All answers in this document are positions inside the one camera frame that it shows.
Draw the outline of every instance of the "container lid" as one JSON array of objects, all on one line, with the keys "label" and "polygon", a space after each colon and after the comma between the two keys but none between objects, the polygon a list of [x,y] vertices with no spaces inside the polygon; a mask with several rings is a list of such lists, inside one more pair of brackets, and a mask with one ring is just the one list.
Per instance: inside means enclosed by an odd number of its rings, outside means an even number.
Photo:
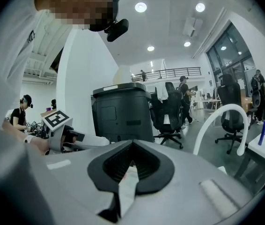
[{"label": "container lid", "polygon": [[110,92],[113,90],[128,89],[128,88],[134,88],[134,89],[142,90],[142,91],[146,92],[146,86],[145,85],[138,83],[138,82],[129,82],[129,83],[121,83],[121,84],[112,85],[109,87],[96,89],[93,91],[93,97],[96,98],[100,93]]}]

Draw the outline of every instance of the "blue pen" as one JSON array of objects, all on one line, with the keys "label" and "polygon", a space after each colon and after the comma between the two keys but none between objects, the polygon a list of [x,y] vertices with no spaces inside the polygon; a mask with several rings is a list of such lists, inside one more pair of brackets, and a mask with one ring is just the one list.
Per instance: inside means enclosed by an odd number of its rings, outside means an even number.
[{"label": "blue pen", "polygon": [[265,121],[264,121],[264,125],[263,125],[262,134],[260,135],[260,139],[258,141],[259,146],[261,146],[263,143],[264,135],[265,135]]}]

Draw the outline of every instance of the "black pants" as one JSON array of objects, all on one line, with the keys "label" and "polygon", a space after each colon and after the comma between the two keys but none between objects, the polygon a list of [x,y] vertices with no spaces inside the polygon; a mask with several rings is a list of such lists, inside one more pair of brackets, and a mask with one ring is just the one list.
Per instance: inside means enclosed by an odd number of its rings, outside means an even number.
[{"label": "black pants", "polygon": [[182,124],[184,124],[186,118],[188,119],[189,123],[191,123],[193,118],[191,118],[189,114],[190,105],[188,105],[184,100],[181,100],[181,106],[183,107],[183,115],[181,118]]},{"label": "black pants", "polygon": [[258,111],[256,112],[256,117],[259,121],[261,121],[263,118],[264,108],[265,108],[265,98],[263,95],[261,95],[260,104],[258,106]]}]

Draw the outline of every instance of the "chair base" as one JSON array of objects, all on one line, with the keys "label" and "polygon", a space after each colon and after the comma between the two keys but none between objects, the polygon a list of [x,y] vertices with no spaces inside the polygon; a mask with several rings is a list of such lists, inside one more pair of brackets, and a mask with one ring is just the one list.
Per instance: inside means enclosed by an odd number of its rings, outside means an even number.
[{"label": "chair base", "polygon": [[178,138],[181,138],[180,134],[160,134],[160,135],[154,136],[154,137],[158,137],[158,138],[163,137],[164,138],[161,142],[161,145],[163,145],[166,140],[170,139],[170,140],[179,144],[179,149],[184,148],[182,143],[174,138],[175,136],[178,136]]},{"label": "chair base", "polygon": [[218,143],[219,140],[232,140],[232,143],[230,145],[230,148],[226,152],[227,154],[230,154],[231,153],[231,150],[232,150],[232,147],[233,147],[233,145],[235,143],[235,141],[237,141],[237,142],[240,143],[242,141],[242,139],[241,139],[242,137],[243,136],[236,135],[236,132],[234,132],[234,134],[226,133],[224,135],[224,137],[216,139],[215,140],[215,143]]}]

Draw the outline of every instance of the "floor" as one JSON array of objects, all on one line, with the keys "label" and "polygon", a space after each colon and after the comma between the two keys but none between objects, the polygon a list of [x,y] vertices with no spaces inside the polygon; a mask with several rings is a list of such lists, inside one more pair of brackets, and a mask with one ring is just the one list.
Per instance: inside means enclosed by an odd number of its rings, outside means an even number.
[{"label": "floor", "polygon": [[[206,119],[210,116],[211,113],[213,112],[210,110],[205,110],[205,109],[201,109],[197,111],[197,120],[194,120],[192,124],[186,126],[182,130],[181,139],[176,138],[184,146],[184,148],[181,151],[193,153],[197,134],[199,133],[203,123],[206,121]],[[195,118],[195,116],[196,116],[195,110],[192,110],[191,117]],[[227,174],[230,176],[234,176],[243,160],[243,156],[238,156],[236,153],[236,150],[239,147],[240,143],[235,142],[233,149],[229,155],[226,154],[226,151],[228,150],[228,147],[230,146],[231,141],[224,140],[224,141],[219,141],[218,144],[215,143],[215,140],[217,138],[224,137],[226,133],[226,131],[221,127],[220,119],[221,117],[218,117],[216,119],[215,127],[211,125],[207,129],[202,139],[198,155],[203,157],[204,159],[206,159],[207,161],[209,161],[211,164],[215,165],[216,167],[224,166]],[[159,132],[154,127],[153,127],[153,131],[154,131],[154,135],[159,134]],[[250,130],[248,131],[246,142],[249,143],[256,136],[258,136],[261,133],[261,131],[262,131],[262,126],[253,124]],[[161,143],[162,139],[157,138],[155,142]],[[173,148],[173,149],[180,150],[179,145],[171,140],[167,140],[163,145]],[[256,193],[256,191],[252,188],[253,184],[256,180],[256,177],[263,171],[261,171],[254,162],[252,162],[248,166],[247,170],[248,171],[246,171],[246,173],[242,177],[241,182],[244,184],[245,187],[248,188],[248,190],[251,191],[251,193],[254,194]]]}]

